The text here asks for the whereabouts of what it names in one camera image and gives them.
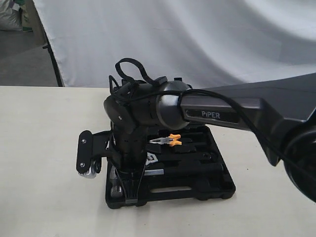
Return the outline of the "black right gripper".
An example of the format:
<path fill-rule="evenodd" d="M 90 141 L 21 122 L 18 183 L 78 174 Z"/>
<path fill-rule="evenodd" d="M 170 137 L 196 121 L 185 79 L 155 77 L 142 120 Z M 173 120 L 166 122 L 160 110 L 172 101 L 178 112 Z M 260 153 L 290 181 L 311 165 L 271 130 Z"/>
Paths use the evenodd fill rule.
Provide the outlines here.
<path fill-rule="evenodd" d="M 138 192 L 144 174 L 147 159 L 147 126 L 139 126 L 129 134 L 114 123 L 111 124 L 112 137 L 109 148 L 112 152 L 107 158 L 111 165 L 109 181 L 110 196 L 125 198 L 127 205 L 138 202 Z M 127 172 L 126 182 L 123 183 L 124 173 Z"/>

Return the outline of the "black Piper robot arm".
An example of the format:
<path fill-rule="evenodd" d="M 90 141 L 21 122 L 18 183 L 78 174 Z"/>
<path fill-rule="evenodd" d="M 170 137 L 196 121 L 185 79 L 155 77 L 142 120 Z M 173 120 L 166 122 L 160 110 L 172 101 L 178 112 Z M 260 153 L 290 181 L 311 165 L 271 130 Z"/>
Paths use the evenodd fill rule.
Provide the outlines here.
<path fill-rule="evenodd" d="M 104 109 L 116 146 L 128 149 L 149 127 L 178 130 L 191 122 L 251 131 L 268 162 L 283 161 L 292 184 L 316 198 L 316 76 L 192 89 L 182 81 L 111 86 Z"/>

